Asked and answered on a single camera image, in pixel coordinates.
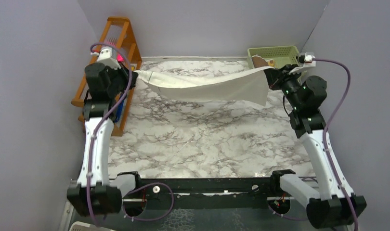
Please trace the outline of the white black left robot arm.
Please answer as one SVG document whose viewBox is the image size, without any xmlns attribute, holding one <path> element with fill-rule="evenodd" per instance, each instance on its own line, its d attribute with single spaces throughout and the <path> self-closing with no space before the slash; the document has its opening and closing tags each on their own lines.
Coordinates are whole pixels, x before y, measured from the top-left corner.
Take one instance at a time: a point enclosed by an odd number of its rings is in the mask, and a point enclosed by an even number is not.
<svg viewBox="0 0 390 231">
<path fill-rule="evenodd" d="M 136 172 L 120 173 L 114 180 L 108 175 L 110 138 L 116 112 L 122 99 L 135 86 L 137 73 L 121 62 L 118 67 L 93 63 L 85 67 L 88 90 L 84 99 L 85 149 L 77 182 L 67 189 L 67 199 L 82 217 L 118 213 L 122 198 L 137 197 L 142 184 Z"/>
</svg>

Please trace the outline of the yellow brown bear towel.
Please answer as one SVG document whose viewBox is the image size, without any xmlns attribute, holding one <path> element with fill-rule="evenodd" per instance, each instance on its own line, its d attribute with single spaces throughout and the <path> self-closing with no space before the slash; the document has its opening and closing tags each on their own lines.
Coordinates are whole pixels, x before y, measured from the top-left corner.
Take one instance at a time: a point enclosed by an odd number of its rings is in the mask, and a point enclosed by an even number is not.
<svg viewBox="0 0 390 231">
<path fill-rule="evenodd" d="M 259 55 L 253 55 L 251 57 L 253 68 L 260 68 L 264 66 L 274 67 L 275 62 L 273 59 L 264 59 Z"/>
</svg>

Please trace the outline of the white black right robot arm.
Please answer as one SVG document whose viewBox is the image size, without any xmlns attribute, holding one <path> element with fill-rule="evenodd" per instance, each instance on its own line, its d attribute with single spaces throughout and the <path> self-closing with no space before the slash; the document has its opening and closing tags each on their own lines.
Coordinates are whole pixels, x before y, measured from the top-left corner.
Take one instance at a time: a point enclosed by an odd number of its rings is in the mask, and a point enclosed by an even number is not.
<svg viewBox="0 0 390 231">
<path fill-rule="evenodd" d="M 316 229 L 353 225 L 367 206 L 345 179 L 334 155 L 329 134 L 319 107 L 327 97 L 327 82 L 310 76 L 303 83 L 292 72 L 295 65 L 264 71 L 271 90 L 281 90 L 292 106 L 289 121 L 303 144 L 317 177 L 314 189 L 290 169 L 277 170 L 270 176 L 269 191 L 276 196 L 287 193 L 306 209 L 308 221 Z"/>
</svg>

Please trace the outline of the cream white towel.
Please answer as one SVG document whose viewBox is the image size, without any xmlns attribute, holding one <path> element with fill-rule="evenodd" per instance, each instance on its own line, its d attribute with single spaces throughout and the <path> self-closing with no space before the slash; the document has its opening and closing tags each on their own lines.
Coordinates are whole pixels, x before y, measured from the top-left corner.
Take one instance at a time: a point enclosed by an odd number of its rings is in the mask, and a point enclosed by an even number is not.
<svg viewBox="0 0 390 231">
<path fill-rule="evenodd" d="M 154 71 L 138 70 L 138 79 L 152 91 L 177 101 L 206 102 L 243 100 L 264 106 L 269 85 L 264 66 L 219 77 L 173 76 Z"/>
</svg>

